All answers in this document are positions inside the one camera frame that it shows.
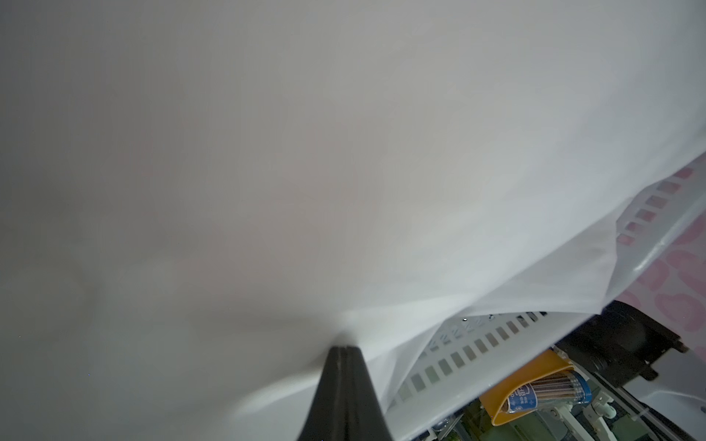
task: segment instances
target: yellow container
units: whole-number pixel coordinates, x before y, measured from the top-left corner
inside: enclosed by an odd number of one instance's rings
[[[539,354],[534,360],[530,361],[520,369],[517,369],[514,373],[510,374],[509,377],[493,386],[480,396],[483,407],[488,412],[488,415],[490,415],[491,423],[493,425],[503,425],[512,420],[525,416],[528,413],[534,412],[532,410],[526,412],[505,413],[501,412],[500,409],[515,389],[524,386],[527,383],[546,377],[547,375],[567,369],[573,369],[573,365],[556,355],[554,351],[547,350]]]

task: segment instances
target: white surface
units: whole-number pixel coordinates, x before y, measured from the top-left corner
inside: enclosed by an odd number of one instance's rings
[[[652,368],[659,374],[655,380],[637,377],[625,390],[695,440],[706,440],[706,364],[693,351],[670,349]]]
[[[15,437],[292,438],[341,334],[384,385],[391,349],[700,153],[696,0],[2,8]],[[293,374],[288,432],[224,417]]]

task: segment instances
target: rectangular slot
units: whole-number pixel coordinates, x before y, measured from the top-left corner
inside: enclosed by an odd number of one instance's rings
[[[619,234],[618,237],[616,238],[616,242],[618,242],[622,245],[627,245],[627,246],[632,245],[634,241],[635,241],[635,238],[632,236],[628,236],[627,234]]]
[[[667,202],[669,202],[668,199],[660,198],[659,196],[652,195],[647,198],[647,200],[645,201],[645,204],[649,205],[650,207],[662,209],[662,208],[664,208],[664,206],[666,205]]]
[[[476,353],[473,352],[470,346],[466,345],[463,347],[463,353],[466,354],[468,361],[473,361],[476,359]]]
[[[657,216],[657,213],[647,210],[638,210],[638,213],[635,215],[635,217],[642,219],[645,222],[652,222],[655,216]]]
[[[525,320],[525,318],[522,317],[521,315],[518,315],[518,316],[515,317],[515,318],[517,319],[518,322],[520,322],[520,324],[522,325],[522,327],[530,327],[530,324],[527,323],[527,321]]]
[[[495,346],[498,346],[498,345],[499,345],[498,339],[495,338],[495,336],[492,335],[490,332],[489,332],[488,334],[486,334],[486,338],[488,339],[488,342],[490,343],[490,345],[491,345],[493,348],[494,348]]]
[[[446,360],[439,361],[439,368],[441,368],[442,374],[446,375],[447,377],[453,372],[451,370],[451,366],[448,365],[448,362]]]
[[[463,358],[461,358],[461,356],[458,355],[458,352],[454,352],[453,354],[451,354],[451,359],[456,364],[457,368],[462,368],[463,366],[466,365],[466,363],[463,361]]]
[[[454,326],[451,328],[451,334],[453,334],[454,338],[456,339],[463,338],[463,331],[458,326]]]
[[[658,191],[668,193],[670,195],[673,195],[674,193],[679,191],[679,188],[681,188],[681,185],[677,184],[676,182],[670,181],[662,181],[657,186]]]
[[[635,234],[640,234],[645,230],[645,225],[636,224],[635,222],[630,222],[628,226],[625,227],[626,230],[632,231]]]
[[[505,330],[504,330],[503,328],[497,327],[497,328],[495,328],[495,330],[498,332],[498,335],[500,336],[501,339],[507,340],[507,339],[510,338],[510,336],[508,335],[508,333],[505,332]]]
[[[680,179],[689,179],[689,177],[694,173],[694,169],[689,167],[684,167],[683,169],[677,171],[674,176]]]
[[[417,392],[421,392],[424,389],[426,389],[426,385],[424,384],[424,380],[421,378],[419,374],[414,374],[412,376],[412,384],[414,385],[414,388],[417,390]]]
[[[481,351],[481,354],[485,354],[486,352],[488,352],[488,347],[482,340],[476,340],[474,343],[476,344],[478,350]]]
[[[407,383],[402,383],[402,386],[400,386],[400,391],[398,392],[398,394],[400,395],[400,399],[403,402],[412,398],[412,393],[409,391],[409,387],[407,386]]]
[[[439,376],[434,370],[433,366],[429,366],[427,369],[424,369],[424,372],[426,373],[426,377],[429,379],[429,382],[431,384],[434,384],[435,382],[439,381]]]
[[[513,334],[517,334],[520,332],[520,330],[515,326],[515,323],[513,322],[507,322],[506,325],[510,328],[510,331],[513,332]]]

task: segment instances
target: blue label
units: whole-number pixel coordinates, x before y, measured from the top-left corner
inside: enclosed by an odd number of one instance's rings
[[[508,397],[508,410],[510,412],[531,411],[537,408],[537,394],[531,385],[517,388]]]

